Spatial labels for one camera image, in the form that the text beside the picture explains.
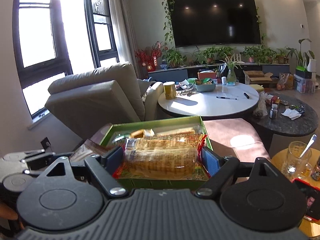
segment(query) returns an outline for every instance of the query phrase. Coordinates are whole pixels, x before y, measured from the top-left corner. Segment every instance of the television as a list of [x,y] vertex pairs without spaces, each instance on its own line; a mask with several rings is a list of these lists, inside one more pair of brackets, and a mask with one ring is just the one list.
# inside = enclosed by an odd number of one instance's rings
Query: television
[[174,0],[169,9],[176,47],[261,44],[254,0]]

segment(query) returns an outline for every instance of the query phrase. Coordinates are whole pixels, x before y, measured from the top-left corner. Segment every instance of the tv cabinet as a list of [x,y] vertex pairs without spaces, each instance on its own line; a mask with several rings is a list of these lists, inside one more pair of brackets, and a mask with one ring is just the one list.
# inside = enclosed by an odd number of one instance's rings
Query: tv cabinet
[[[239,78],[239,82],[244,84],[244,73],[243,71],[249,70],[260,70],[264,73],[271,72],[273,77],[279,77],[279,73],[290,73],[290,65],[279,65],[279,64],[261,64],[256,63],[245,63],[240,64],[241,68],[235,68],[236,76]],[[186,66],[181,68],[169,68],[167,70],[158,69],[153,72],[149,72],[148,76],[152,77],[155,81],[167,82],[175,81],[181,82],[188,78],[198,78],[198,71],[201,69],[213,70],[217,69],[219,64],[213,65],[195,65],[195,66]]]

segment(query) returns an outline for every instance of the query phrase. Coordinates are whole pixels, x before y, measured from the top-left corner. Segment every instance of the wall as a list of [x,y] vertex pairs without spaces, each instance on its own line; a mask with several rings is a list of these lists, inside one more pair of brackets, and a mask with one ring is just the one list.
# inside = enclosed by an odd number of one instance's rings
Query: wall
[[[137,35],[139,48],[151,46],[156,41],[163,41],[165,31],[163,24],[165,12],[161,5],[163,0],[129,0],[131,15]],[[298,47],[298,40],[309,37],[307,16],[302,0],[255,0],[260,8],[259,15],[263,22],[260,33],[267,33],[268,46]],[[181,49],[193,51],[195,47]]]
[[23,97],[12,43],[12,3],[0,0],[0,156],[9,152],[40,149],[48,137],[53,150],[71,151],[81,139],[53,115],[32,130],[32,119]]
[[[311,50],[315,54],[315,59],[320,59],[320,2],[305,3]],[[317,74],[320,75],[320,61],[317,60]]]

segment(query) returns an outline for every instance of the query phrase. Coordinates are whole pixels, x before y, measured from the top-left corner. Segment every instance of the wall outlet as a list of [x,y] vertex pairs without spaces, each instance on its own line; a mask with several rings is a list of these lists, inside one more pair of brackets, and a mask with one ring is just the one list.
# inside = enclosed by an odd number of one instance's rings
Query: wall outlet
[[44,150],[46,150],[47,148],[49,148],[49,146],[47,145],[47,143],[49,143],[51,145],[51,143],[49,142],[49,139],[46,137],[44,138],[41,142],[41,145],[43,147]]

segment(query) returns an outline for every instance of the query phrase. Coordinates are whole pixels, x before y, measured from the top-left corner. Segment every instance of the red phone case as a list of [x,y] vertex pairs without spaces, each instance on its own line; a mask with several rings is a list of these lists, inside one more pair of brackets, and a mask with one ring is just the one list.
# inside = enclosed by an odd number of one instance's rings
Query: red phone case
[[[306,185],[310,186],[311,188],[314,188],[316,191],[319,191],[319,192],[320,192],[320,188],[314,187],[314,186],[310,185],[310,183],[308,183],[308,182],[306,182],[306,181],[304,181],[304,180],[302,180],[302,179],[295,178],[295,179],[293,179],[291,182],[294,183],[295,181],[302,182],[303,184],[306,184]],[[312,221],[316,221],[316,222],[319,222],[319,221],[320,221],[320,220],[315,220],[314,218],[309,217],[309,216],[307,216],[307,215],[305,215],[305,216],[308,217],[308,218],[310,218]]]

